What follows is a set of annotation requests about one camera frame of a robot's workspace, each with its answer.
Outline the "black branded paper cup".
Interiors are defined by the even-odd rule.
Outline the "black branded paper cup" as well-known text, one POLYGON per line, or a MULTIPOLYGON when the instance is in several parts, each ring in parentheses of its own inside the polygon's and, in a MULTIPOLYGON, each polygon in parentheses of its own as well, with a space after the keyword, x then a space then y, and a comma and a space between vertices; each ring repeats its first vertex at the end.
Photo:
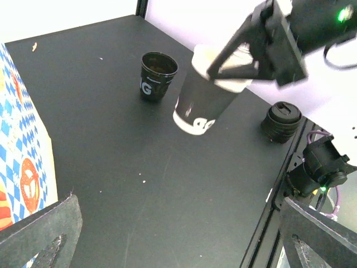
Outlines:
POLYGON ((191 66, 173 112, 173 120, 191 135, 203 135, 220 117, 251 79, 209 79, 207 69, 220 50, 209 45, 194 47, 191 66))

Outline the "stack of black cup lids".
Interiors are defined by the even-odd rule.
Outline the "stack of black cup lids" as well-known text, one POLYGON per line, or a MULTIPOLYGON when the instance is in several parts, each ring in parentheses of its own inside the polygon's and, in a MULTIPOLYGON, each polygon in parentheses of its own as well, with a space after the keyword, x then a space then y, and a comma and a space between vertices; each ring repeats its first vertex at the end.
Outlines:
POLYGON ((302 113, 294 104, 279 101, 272 105, 262 121, 261 128, 266 136, 277 143, 286 143, 296 133, 302 113))

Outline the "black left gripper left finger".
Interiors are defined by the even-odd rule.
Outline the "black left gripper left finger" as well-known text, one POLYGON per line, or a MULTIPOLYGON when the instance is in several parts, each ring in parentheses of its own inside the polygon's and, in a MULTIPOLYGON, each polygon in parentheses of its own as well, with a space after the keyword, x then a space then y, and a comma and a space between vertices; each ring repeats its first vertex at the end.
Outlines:
POLYGON ((69 267, 83 219, 72 194, 1 231, 1 267, 69 267))

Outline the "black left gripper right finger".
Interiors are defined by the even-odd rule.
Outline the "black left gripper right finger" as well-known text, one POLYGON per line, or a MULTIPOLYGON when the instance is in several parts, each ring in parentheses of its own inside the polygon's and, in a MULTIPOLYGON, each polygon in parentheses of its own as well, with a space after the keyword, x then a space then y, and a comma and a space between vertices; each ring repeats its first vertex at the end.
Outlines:
POLYGON ((356 267, 356 233, 284 198, 279 232, 290 267, 356 267))

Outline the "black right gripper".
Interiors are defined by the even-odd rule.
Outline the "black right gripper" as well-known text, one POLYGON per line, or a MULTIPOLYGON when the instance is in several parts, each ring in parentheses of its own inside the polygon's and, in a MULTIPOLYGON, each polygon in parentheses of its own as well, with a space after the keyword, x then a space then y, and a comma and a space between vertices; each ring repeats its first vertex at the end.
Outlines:
POLYGON ((307 78, 305 61, 277 1, 264 1, 207 69, 211 80, 274 80, 279 87, 307 78))

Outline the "blue checkered paper bag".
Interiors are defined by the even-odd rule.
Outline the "blue checkered paper bag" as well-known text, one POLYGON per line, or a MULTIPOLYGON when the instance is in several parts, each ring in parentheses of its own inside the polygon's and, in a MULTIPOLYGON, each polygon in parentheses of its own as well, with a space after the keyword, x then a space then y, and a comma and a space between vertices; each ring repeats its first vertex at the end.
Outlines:
POLYGON ((1 44, 1 229, 57 200, 51 138, 1 44))

